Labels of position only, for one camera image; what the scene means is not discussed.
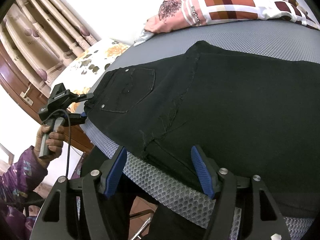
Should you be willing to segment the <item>person's left hand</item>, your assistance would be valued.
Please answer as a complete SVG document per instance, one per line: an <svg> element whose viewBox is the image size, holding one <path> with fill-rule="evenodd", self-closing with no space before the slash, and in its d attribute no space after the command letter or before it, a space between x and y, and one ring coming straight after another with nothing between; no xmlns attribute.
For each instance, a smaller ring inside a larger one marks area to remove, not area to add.
<svg viewBox="0 0 320 240"><path fill-rule="evenodd" d="M33 149L33 153L36 156L38 163L47 168L50 162L56 158L58 158L62 153L63 142L65 140L65 128L63 126L59 126L56 132L50 132L50 127L47 125L42 125L36 135L36 142ZM48 157L41 159L40 156L40 149L41 149L41 142L42 137L44 134L49 135L48 139L46 140L46 145L48 146L49 150L52 151Z"/></svg>

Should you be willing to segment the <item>purple patterned sleeve forearm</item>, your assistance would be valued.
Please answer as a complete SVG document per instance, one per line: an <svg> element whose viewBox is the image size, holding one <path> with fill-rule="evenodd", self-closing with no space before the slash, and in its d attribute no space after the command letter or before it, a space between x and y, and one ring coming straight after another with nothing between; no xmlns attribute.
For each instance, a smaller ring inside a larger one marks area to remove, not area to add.
<svg viewBox="0 0 320 240"><path fill-rule="evenodd" d="M1 175L1 200L18 205L13 207L2 203L1 219L18 239L29 239L35 223L35 217L25 217L22 204L47 174L47 169L39 163L34 154L34 147L30 146L21 154L19 160Z"/></svg>

